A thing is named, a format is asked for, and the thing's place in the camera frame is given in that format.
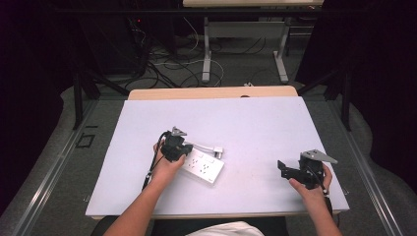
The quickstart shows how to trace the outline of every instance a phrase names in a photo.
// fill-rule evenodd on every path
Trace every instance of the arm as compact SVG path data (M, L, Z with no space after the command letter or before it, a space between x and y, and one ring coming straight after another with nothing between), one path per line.
M183 155L178 161L171 163L159 150L151 181L104 235L145 235L157 200L184 164L184 158Z
M323 165L323 169L325 171L325 180L323 181L323 184L325 188L328 189L332 176L327 166ZM308 190L295 179L290 179L289 183L303 198L304 206L306 206L307 212L313 220L317 234L319 236L341 235L333 218L328 213L328 207L326 206L322 188L318 187L316 189Z

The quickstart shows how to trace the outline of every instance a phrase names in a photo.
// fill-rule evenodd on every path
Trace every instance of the table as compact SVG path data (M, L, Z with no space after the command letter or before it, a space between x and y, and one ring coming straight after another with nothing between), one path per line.
M225 164L213 186L180 171L160 197L153 218L306 213L276 166L281 160L298 168L300 152L325 152L303 98L296 95L293 87L132 91L86 215L101 218L124 211L141 191L151 147L173 126L188 133L186 141L223 147ZM330 189L333 211L348 210L334 173Z
M300 7L320 6L324 0L184 0L185 7L215 8L215 7ZM282 54L289 34L291 18L284 22L209 22L205 17L205 61L202 81L209 81L211 51L210 37L269 37L280 38L277 51L273 51L276 68L282 83L288 83L288 76L282 62Z

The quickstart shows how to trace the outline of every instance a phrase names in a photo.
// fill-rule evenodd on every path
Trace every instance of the person's left arm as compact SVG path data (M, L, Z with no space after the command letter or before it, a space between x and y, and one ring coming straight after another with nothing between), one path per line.
M171 163L159 150L151 181L104 235L145 235L157 200L184 164L184 158L183 155L178 161Z

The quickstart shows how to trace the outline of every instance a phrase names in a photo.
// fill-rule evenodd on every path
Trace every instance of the white tabletop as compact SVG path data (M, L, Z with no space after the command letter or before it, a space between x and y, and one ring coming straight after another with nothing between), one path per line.
M306 212L300 196L277 169L278 160L298 168L302 151L326 152L304 100L246 97L125 101L86 215L119 215L125 210L141 191L153 144L173 126L187 132L189 142L223 147L225 164L213 186L180 171L153 217ZM334 211L349 209L334 173L330 199Z
M184 0L185 7L320 6L324 0Z

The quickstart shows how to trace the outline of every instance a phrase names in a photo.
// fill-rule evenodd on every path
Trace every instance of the electrical outlet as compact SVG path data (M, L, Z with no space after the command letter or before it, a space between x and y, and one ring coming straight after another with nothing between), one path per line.
M196 148L186 156L182 169L214 184L215 179L223 168L224 162Z

